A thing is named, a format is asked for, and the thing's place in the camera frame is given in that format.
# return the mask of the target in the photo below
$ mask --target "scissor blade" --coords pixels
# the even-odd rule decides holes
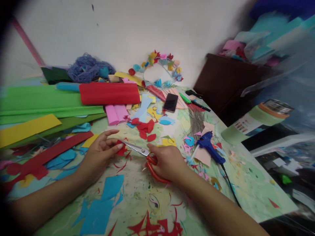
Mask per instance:
[[[148,156],[150,154],[150,151],[148,149],[145,148],[141,148],[137,145],[133,145],[131,143],[122,141],[124,144],[126,144],[128,147],[132,148],[133,150],[139,152],[140,154],[144,155],[144,156]]]

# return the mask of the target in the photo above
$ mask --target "thermos bottle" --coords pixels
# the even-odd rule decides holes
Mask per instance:
[[[252,108],[229,128],[222,131],[222,137],[230,144],[238,144],[270,126],[284,121],[294,110],[290,105],[269,99]]]

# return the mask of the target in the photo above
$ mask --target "hand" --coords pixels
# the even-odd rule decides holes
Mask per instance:
[[[177,147],[157,147],[153,144],[147,144],[147,147],[157,157],[158,164],[156,166],[152,165],[152,168],[161,178],[176,183],[181,180],[181,176],[186,171],[190,170]]]
[[[123,147],[123,144],[116,145],[117,139],[107,138],[111,134],[118,132],[119,130],[117,129],[111,129],[101,133],[97,137],[89,147],[79,168],[74,173],[77,178],[87,181],[91,185],[102,176],[110,158]]]

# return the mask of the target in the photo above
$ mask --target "blue glue gun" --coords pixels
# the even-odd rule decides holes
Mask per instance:
[[[205,148],[208,153],[211,155],[211,157],[216,161],[216,163],[223,164],[225,162],[225,159],[221,157],[217,151],[212,146],[212,143],[210,142],[213,134],[212,132],[206,132],[204,135],[201,136],[201,138],[197,141],[197,144],[200,148]]]

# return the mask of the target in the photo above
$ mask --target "scissors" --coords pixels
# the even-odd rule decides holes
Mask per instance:
[[[154,169],[152,168],[152,164],[156,166],[156,165],[157,165],[157,162],[158,162],[158,159],[157,159],[156,156],[152,156],[152,157],[149,156],[150,151],[149,151],[148,149],[141,148],[141,147],[139,147],[139,146],[133,145],[133,144],[131,144],[131,143],[128,143],[128,142],[125,142],[125,141],[122,141],[122,140],[121,140],[121,142],[123,142],[123,143],[126,144],[128,147],[132,148],[133,150],[137,151],[138,153],[140,153],[140,154],[146,156],[146,158],[147,158],[147,160],[148,160],[148,161],[146,162],[146,166],[147,166],[147,168],[150,170],[152,176],[153,176],[157,181],[159,181],[159,182],[161,182],[161,183],[164,183],[164,184],[170,184],[170,183],[171,183],[169,180],[162,179],[161,177],[159,177],[159,176],[155,173]]]

